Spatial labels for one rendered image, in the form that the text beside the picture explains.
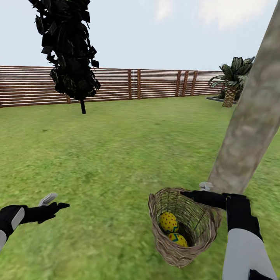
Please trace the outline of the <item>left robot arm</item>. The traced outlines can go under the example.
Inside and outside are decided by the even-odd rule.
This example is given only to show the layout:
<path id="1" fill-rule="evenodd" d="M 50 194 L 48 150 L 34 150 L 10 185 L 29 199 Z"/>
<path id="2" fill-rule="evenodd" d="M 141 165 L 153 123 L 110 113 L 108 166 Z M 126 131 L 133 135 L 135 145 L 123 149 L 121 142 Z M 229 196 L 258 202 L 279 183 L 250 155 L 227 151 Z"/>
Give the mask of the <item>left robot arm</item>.
<path id="1" fill-rule="evenodd" d="M 60 209 L 69 207 L 70 204 L 53 202 L 58 196 L 56 192 L 48 194 L 40 200 L 38 207 L 28 208 L 27 205 L 9 205 L 0 211 L 0 252 L 2 251 L 9 236 L 15 231 L 19 224 L 36 222 L 38 224 L 55 217 Z"/>

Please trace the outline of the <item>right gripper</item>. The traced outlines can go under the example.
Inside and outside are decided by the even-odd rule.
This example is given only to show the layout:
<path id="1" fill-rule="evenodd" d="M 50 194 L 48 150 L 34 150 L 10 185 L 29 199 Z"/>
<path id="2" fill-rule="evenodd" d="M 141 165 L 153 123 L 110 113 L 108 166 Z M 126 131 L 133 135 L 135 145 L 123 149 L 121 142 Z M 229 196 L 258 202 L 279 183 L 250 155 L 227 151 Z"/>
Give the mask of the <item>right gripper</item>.
<path id="1" fill-rule="evenodd" d="M 214 192 L 193 190 L 192 192 L 181 191 L 179 194 L 186 198 L 192 199 L 195 203 L 202 203 L 211 207 L 215 207 Z"/>

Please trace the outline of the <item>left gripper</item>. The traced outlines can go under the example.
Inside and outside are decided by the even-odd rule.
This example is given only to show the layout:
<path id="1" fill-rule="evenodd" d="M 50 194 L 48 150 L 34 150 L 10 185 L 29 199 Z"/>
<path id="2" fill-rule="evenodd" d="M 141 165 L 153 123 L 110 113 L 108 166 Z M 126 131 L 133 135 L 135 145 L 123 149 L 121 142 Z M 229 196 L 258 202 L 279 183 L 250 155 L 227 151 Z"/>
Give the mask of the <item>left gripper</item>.
<path id="1" fill-rule="evenodd" d="M 59 203 L 57 202 L 51 203 L 49 206 L 38 206 L 37 209 L 37 216 L 33 220 L 33 222 L 38 221 L 38 224 L 43 223 L 44 221 L 55 217 L 55 213 L 57 213 L 60 209 L 69 207 L 70 204 L 67 203 Z"/>

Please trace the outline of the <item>wicker basket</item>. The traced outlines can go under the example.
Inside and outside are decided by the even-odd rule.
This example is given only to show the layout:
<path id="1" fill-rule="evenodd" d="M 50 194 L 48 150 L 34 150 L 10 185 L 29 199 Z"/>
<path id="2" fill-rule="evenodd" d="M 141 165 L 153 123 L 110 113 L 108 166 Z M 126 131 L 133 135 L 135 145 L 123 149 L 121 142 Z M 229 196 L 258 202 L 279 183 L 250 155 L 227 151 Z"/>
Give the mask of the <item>wicker basket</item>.
<path id="1" fill-rule="evenodd" d="M 170 266 L 176 266 L 178 268 L 185 267 L 189 263 L 192 262 L 193 259 L 201 253 L 210 248 L 213 241 L 217 237 L 217 229 L 222 226 L 222 214 L 221 210 L 217 207 L 208 206 L 206 204 L 202 204 L 202 214 L 199 215 L 199 219 L 191 230 L 190 227 L 185 224 L 183 221 L 179 220 L 178 224 L 185 231 L 178 230 L 179 233 L 183 237 L 186 238 L 188 247 L 184 247 L 174 241 L 171 241 L 166 236 L 166 231 L 162 230 L 160 227 L 160 222 L 158 222 L 158 214 L 160 212 L 164 212 L 163 205 L 163 193 L 167 192 L 167 197 L 171 196 L 172 192 L 192 192 L 188 189 L 183 189 L 181 187 L 164 187 L 159 190 L 155 195 L 151 193 L 149 195 L 148 207 L 149 207 L 149 215 L 151 217 L 152 231 L 154 235 L 154 243 L 157 252 L 162 256 L 165 262 Z M 158 209 L 157 205 L 160 203 L 160 208 Z M 212 209 L 217 211 L 217 217 L 215 221 L 215 216 L 212 212 Z M 186 210 L 186 206 L 182 206 L 180 209 L 181 215 L 188 215 L 188 211 Z M 203 217 L 208 213 L 208 222 L 203 224 L 202 231 L 198 233 L 198 226 L 200 225 Z M 209 232 L 209 234 L 208 234 Z M 189 238 L 188 238 L 189 237 Z"/>

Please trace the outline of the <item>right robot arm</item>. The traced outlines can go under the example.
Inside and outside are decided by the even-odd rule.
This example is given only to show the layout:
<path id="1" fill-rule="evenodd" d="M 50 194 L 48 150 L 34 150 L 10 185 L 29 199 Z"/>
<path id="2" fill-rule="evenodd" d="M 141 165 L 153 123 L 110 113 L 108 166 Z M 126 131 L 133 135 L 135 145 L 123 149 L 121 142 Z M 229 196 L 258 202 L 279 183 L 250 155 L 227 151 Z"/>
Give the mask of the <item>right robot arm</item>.
<path id="1" fill-rule="evenodd" d="M 250 201 L 240 194 L 216 194 L 212 184 L 201 182 L 199 190 L 179 194 L 195 203 L 227 210 L 228 238 L 222 280 L 279 280 L 272 267 L 257 217 Z"/>

